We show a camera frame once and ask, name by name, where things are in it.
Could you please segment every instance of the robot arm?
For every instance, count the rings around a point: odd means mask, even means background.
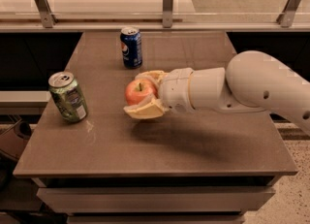
[[[272,56],[246,51],[227,70],[173,70],[159,87],[159,98],[173,112],[270,111],[310,136],[310,83]]]

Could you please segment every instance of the red apple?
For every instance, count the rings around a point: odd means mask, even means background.
[[[137,79],[131,81],[125,90],[128,105],[135,105],[153,93],[157,97],[157,88],[151,80]]]

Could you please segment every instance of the blue soda can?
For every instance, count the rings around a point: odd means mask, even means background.
[[[120,41],[125,67],[130,69],[142,65],[141,34],[137,27],[124,27],[121,30]]]

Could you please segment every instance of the table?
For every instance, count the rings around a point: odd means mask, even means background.
[[[102,223],[107,214],[113,221],[139,214],[143,223],[152,214],[177,221],[184,213],[193,223],[240,223],[272,197],[281,176],[297,173],[294,161],[268,112],[126,115],[124,89],[137,73],[226,67],[234,56],[221,31],[141,35],[143,65],[128,70],[118,32],[83,34],[67,70],[89,115],[69,124],[49,101],[15,176],[33,178],[39,198],[69,214],[69,223]]]

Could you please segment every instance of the metal post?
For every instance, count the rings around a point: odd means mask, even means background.
[[[282,27],[292,26],[295,18],[295,13],[300,2],[301,0],[288,0],[284,8],[283,14],[279,15],[279,17],[277,18],[277,22]]]
[[[56,18],[51,13],[49,4],[47,0],[35,0],[38,11],[40,13],[41,22],[43,27],[52,27],[57,21]]]
[[[173,0],[163,0],[163,26],[172,27]]]

